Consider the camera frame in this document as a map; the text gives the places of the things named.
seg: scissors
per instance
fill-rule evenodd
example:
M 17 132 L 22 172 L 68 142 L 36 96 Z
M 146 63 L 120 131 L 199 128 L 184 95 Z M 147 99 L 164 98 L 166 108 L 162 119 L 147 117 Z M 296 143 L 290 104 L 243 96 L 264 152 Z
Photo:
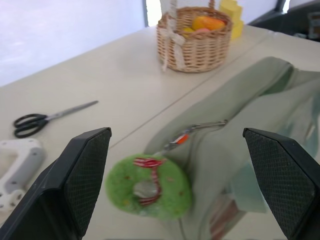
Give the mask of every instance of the scissors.
M 30 137 L 31 135 L 34 135 L 43 129 L 49 123 L 49 121 L 72 114 L 97 103 L 98 101 L 88 102 L 61 112 L 57 112 L 56 114 L 50 116 L 38 113 L 24 115 L 13 122 L 13 126 L 16 128 L 13 134 L 18 139 Z

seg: basket handle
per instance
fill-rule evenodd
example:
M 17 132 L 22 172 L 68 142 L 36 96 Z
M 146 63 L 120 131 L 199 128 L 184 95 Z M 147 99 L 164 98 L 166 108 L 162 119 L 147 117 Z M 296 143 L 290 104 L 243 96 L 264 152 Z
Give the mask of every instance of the basket handle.
M 215 9 L 215 0 L 209 0 L 208 4 L 209 8 Z M 176 24 L 177 24 L 177 0 L 171 0 L 170 1 L 170 8 L 168 11 L 168 15 L 170 19 L 173 20 L 174 24 L 172 23 L 172 30 L 176 30 Z

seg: light green fabric bag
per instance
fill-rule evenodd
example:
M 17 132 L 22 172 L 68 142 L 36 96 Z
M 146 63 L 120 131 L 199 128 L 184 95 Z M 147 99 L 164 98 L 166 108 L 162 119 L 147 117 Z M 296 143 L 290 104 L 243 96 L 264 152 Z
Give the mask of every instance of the light green fabric bag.
M 320 72 L 301 71 L 268 57 L 229 80 L 190 107 L 150 141 L 146 154 L 159 152 L 169 139 L 192 124 L 228 120 L 222 129 L 198 130 L 166 154 L 187 174 L 193 206 L 178 220 L 163 224 L 176 240 L 208 240 L 212 206 L 232 177 L 250 160 L 244 128 L 294 138 L 314 157 L 318 150 Z

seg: orange fruit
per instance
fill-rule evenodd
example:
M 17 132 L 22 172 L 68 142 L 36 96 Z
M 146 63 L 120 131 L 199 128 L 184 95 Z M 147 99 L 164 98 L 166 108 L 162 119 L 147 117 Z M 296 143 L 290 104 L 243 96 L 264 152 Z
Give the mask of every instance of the orange fruit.
M 197 16 L 192 22 L 192 29 L 209 29 L 210 31 L 221 29 L 225 26 L 225 22 L 209 16 Z

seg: textured rubber pad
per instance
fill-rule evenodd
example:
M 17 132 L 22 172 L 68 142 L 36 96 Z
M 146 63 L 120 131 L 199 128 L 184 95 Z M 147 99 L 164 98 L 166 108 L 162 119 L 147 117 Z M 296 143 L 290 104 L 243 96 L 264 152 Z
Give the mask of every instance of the textured rubber pad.
M 89 140 L 70 173 L 64 193 L 79 234 L 86 234 L 103 180 L 109 132 Z
M 284 235 L 291 239 L 311 206 L 316 188 L 275 140 L 245 132 L 261 192 Z

